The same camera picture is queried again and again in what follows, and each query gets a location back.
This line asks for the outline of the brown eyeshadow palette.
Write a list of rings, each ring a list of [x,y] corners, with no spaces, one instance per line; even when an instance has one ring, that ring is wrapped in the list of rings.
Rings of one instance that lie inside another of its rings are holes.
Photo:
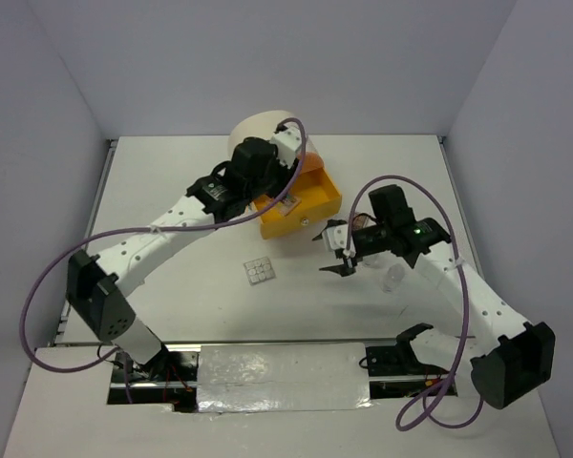
[[[357,214],[352,222],[352,229],[354,231],[363,229],[368,226],[371,221],[371,217],[365,213]]]

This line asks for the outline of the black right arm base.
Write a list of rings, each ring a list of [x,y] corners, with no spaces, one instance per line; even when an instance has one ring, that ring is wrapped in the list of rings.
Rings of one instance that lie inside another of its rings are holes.
[[[422,382],[432,376],[446,378],[447,370],[424,364],[414,355],[414,338],[433,329],[426,323],[417,324],[398,334],[392,344],[367,346],[358,365],[367,372],[372,382]]]

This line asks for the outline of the clear grey eyeshadow palette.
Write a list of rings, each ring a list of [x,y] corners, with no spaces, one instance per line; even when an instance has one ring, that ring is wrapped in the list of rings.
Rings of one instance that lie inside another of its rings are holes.
[[[275,271],[268,257],[250,260],[244,263],[246,278],[250,285],[271,281],[276,278]]]

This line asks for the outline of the orange top drawer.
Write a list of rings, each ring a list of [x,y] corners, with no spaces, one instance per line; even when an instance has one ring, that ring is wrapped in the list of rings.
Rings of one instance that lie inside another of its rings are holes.
[[[301,174],[324,168],[323,159],[315,152],[306,152],[304,155],[298,154],[297,158],[302,163]]]

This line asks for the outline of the yellow drawer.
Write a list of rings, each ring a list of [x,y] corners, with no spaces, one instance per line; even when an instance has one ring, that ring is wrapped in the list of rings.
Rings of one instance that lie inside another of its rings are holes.
[[[299,231],[312,223],[336,215],[342,205],[342,194],[331,176],[323,169],[301,174],[289,191],[301,203],[288,215],[281,215],[277,204],[260,216],[263,239],[275,239]]]

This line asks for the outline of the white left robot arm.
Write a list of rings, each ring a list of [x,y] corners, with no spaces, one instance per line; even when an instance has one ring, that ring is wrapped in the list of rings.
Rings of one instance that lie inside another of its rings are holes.
[[[247,137],[141,233],[93,256],[85,250],[70,256],[68,303],[101,342],[128,353],[144,379],[165,374],[169,352],[137,317],[128,296],[187,245],[242,215],[255,198],[282,195],[302,162],[302,142],[298,135],[290,144],[276,135]]]

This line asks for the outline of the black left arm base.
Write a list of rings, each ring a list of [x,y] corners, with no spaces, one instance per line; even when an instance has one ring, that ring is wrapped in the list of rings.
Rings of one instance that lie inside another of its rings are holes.
[[[171,350],[165,368],[154,375],[144,373],[122,352],[112,365],[109,406],[167,405],[180,413],[198,411],[199,351]]]

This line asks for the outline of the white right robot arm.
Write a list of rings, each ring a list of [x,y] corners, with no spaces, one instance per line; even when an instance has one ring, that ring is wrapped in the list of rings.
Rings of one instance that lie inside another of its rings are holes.
[[[461,258],[449,231],[435,219],[418,219],[402,188],[370,191],[373,223],[331,219],[318,235],[338,264],[329,271],[355,273],[359,261],[389,252],[438,291],[468,323],[474,342],[463,351],[458,376],[488,406],[504,409],[551,377],[556,337],[546,323],[532,324],[511,308]]]

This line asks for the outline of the colourful glitter eyeshadow palette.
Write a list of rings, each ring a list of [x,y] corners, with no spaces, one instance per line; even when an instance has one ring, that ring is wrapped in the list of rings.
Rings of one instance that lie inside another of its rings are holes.
[[[285,216],[294,210],[300,203],[301,200],[298,197],[294,195],[286,195],[277,204],[277,210],[281,215]]]

